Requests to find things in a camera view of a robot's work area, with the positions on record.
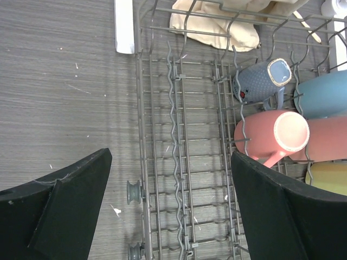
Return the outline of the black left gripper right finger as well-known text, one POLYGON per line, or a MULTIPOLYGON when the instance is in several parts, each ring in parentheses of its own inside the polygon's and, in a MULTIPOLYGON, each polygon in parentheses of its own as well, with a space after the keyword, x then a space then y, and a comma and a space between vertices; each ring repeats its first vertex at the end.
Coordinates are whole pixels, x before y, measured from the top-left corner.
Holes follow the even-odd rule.
POLYGON ((240 152, 231 163, 251 259, 346 259, 346 196, 240 152))

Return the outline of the pink handleless tumbler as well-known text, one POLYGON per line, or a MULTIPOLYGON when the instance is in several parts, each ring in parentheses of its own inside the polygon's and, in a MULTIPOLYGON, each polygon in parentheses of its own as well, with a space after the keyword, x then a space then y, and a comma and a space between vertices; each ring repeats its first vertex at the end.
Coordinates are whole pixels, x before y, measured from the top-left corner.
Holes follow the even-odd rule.
POLYGON ((346 116, 308 120, 309 142, 290 155, 294 161, 331 161, 346 158, 346 116))

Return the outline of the yellow-green mug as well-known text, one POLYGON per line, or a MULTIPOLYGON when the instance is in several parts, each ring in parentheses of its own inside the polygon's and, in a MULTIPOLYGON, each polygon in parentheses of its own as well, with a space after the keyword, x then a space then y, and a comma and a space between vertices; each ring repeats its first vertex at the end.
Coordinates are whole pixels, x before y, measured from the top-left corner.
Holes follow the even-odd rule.
POLYGON ((311 175, 306 173, 305 183, 322 190, 346 195, 346 163, 318 162, 310 167, 311 175))

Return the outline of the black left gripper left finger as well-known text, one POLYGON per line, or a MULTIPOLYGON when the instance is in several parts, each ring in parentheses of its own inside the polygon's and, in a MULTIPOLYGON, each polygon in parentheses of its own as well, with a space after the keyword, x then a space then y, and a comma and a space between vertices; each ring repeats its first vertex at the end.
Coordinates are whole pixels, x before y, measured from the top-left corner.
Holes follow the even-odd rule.
POLYGON ((110 175, 100 149, 1 191, 1 259, 87 259, 110 175))

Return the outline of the pink mug with handle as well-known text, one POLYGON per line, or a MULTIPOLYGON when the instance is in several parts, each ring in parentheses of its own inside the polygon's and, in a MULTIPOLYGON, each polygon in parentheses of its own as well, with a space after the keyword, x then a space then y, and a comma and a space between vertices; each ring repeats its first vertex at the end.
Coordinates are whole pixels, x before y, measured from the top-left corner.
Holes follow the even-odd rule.
POLYGON ((237 149, 271 168, 282 158, 302 150, 310 129, 306 119, 290 110, 269 110, 245 117, 235 127, 237 149))

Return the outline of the light blue mug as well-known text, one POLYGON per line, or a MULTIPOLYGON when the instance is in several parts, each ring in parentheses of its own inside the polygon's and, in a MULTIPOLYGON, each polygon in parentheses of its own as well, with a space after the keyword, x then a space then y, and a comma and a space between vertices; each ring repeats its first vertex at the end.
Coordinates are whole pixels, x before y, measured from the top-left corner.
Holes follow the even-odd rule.
POLYGON ((335 71, 298 84, 296 110, 306 119, 327 118, 346 111, 346 71, 335 71))

